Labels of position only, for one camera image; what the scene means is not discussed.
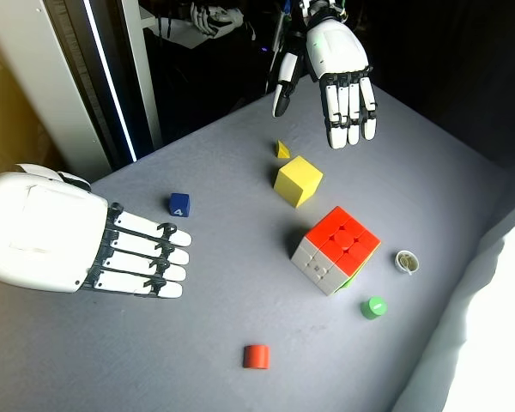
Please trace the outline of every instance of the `table surface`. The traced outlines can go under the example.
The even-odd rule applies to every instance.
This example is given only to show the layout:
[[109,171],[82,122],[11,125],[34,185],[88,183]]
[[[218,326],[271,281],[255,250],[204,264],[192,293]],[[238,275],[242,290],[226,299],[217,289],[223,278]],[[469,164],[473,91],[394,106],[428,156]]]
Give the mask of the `table surface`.
[[[94,185],[109,201],[193,235],[177,300],[0,284],[0,411],[385,411],[403,388],[486,229],[505,174],[379,89],[378,133],[333,151],[318,86],[287,114],[271,96]],[[324,172],[299,209],[272,189],[282,139]],[[170,217],[171,192],[191,216]],[[382,245],[350,288],[326,297],[290,263],[335,206]],[[421,260],[412,277],[393,255]],[[359,305],[389,307],[373,321]],[[243,347],[270,346],[247,370]]]

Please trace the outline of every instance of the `green cylinder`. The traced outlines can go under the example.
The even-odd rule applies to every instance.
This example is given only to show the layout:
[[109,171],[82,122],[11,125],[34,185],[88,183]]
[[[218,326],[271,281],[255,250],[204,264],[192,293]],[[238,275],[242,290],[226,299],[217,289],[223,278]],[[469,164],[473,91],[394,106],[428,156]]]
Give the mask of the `green cylinder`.
[[387,304],[385,300],[381,299],[379,296],[373,296],[368,301],[362,302],[360,311],[365,318],[372,320],[385,315],[387,312]]

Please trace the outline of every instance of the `yellow block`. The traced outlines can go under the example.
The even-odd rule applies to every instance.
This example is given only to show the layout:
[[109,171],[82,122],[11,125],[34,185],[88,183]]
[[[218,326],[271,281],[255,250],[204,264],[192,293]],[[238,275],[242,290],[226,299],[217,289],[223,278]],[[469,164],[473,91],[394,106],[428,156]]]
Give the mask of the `yellow block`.
[[279,169],[275,191],[297,208],[315,193],[322,178],[320,170],[298,156]]
[[280,140],[276,141],[276,157],[278,157],[279,159],[290,158],[290,149],[287,148],[286,144],[284,144]]

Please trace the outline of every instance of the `blue cube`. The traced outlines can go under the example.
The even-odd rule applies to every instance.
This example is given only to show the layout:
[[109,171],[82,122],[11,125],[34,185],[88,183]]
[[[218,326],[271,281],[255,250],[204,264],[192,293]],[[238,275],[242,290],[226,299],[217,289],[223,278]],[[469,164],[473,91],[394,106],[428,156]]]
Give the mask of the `blue cube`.
[[187,217],[190,206],[189,195],[185,193],[172,193],[170,196],[170,215]]

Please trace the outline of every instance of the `robotic hand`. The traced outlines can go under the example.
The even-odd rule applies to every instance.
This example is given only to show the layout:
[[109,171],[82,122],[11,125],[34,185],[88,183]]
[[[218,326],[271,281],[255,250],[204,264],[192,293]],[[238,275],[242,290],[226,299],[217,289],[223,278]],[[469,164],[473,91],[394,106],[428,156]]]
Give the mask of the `robotic hand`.
[[307,68],[318,80],[324,122],[332,148],[343,148],[348,141],[359,141],[360,128],[365,139],[376,132],[376,102],[368,74],[367,54],[353,32],[342,23],[335,0],[302,0],[307,25],[306,40],[292,33],[285,42],[273,103],[273,116],[281,116],[300,78],[304,53]]
[[201,33],[210,39],[231,33],[242,26],[244,15],[239,9],[227,9],[216,6],[197,6],[191,4],[191,19]]
[[89,183],[45,167],[0,174],[0,281],[73,293],[80,288],[177,298],[191,236],[132,215]]

